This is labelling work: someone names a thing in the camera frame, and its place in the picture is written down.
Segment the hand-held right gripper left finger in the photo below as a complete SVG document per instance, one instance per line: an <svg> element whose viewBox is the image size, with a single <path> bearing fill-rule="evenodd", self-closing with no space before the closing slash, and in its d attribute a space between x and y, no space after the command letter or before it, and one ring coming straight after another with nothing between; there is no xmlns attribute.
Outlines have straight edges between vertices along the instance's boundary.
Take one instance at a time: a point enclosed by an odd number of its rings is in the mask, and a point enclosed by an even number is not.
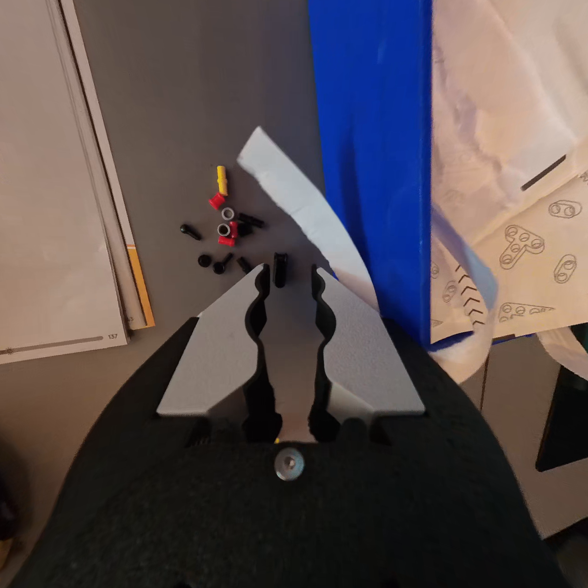
<svg viewBox="0 0 588 588"><path fill-rule="evenodd" d="M226 420L249 442L275 442L282 416L260 338L269 293L270 269L260 264L198 315L159 416Z"/></svg>

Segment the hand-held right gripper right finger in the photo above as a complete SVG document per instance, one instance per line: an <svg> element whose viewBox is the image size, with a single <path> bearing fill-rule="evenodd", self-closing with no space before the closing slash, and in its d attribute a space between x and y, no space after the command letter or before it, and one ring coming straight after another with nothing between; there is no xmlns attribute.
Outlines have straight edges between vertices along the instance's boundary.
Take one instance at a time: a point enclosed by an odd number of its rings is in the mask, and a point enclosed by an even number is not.
<svg viewBox="0 0 588 588"><path fill-rule="evenodd" d="M378 311L316 265L311 283L315 324L323 337L308 416L313 438L333 442L349 419L370 429L383 417L424 415L424 404Z"/></svg>

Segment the small cluster of toy bricks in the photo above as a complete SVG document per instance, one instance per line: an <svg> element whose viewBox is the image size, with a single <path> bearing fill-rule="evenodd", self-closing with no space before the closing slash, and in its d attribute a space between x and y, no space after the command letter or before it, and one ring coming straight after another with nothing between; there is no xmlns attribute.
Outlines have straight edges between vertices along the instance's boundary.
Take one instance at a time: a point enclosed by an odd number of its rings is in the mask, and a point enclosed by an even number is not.
<svg viewBox="0 0 588 588"><path fill-rule="evenodd" d="M209 199L210 206L220 212L222 222L217 226L217 242L221 246L234 247L239 238L253 234L254 228L263 228L264 221L245 213L236 213L233 208L227 205L229 196L228 177L226 168L217 166L217 193ZM213 261L211 255L200 254L197 263L201 268L212 268L214 274L223 275L227 265L233 259L229 252L220 261Z"/></svg>

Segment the building instruction booklet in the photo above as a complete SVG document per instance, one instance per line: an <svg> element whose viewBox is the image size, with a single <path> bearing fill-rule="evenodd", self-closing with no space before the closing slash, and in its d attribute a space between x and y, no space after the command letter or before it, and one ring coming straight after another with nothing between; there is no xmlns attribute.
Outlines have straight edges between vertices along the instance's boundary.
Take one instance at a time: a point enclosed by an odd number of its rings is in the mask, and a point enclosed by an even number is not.
<svg viewBox="0 0 588 588"><path fill-rule="evenodd" d="M73 1L1 1L1 364L155 326Z"/></svg>

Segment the grey desk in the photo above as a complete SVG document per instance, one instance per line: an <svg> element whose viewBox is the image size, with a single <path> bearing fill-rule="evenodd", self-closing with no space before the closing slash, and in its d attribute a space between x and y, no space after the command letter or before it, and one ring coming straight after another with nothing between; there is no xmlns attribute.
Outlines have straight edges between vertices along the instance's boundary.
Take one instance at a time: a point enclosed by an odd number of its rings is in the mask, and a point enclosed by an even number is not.
<svg viewBox="0 0 588 588"><path fill-rule="evenodd" d="M73 3L164 325L84 425L10 587L569 587L478 409L371 305L425 414L370 429L349 419L333 442L310 433L323 340L313 265L342 282L238 164L260 127L326 197L308 2ZM218 244L209 204L220 165L227 205L265 224L234 247ZM197 263L229 252L223 275ZM282 289L276 252L289 256ZM198 315L260 264L279 436L249 442L226 420L159 416Z"/></svg>

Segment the blue plastic bin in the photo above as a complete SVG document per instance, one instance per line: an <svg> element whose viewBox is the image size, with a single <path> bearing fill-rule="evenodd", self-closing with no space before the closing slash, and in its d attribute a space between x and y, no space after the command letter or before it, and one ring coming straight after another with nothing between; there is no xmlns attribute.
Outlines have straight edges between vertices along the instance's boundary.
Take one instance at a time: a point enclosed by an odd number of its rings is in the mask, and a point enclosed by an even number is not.
<svg viewBox="0 0 588 588"><path fill-rule="evenodd" d="M326 199L369 273L370 293L429 345L434 34L467 88L506 87L499 46L520 47L497 1L309 1Z"/></svg>

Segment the white printed paper bag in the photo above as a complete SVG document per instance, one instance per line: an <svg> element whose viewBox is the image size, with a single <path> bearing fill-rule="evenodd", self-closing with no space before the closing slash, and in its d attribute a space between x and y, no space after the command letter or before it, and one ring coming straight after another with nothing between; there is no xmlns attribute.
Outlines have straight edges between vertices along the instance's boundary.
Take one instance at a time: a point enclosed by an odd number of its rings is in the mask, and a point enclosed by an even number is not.
<svg viewBox="0 0 588 588"><path fill-rule="evenodd" d="M498 41L490 74L506 73L505 89L495 92L484 77L461 88L451 71L456 65L461 78L468 63L449 63L433 37L424 345L461 383L484 363L493 339L539 334L553 359L586 377L587 352L572 342L570 327L587 322L587 1L497 5L520 47L512 52L504 38L486 38ZM342 221L262 128L238 164L335 276L384 317Z"/></svg>

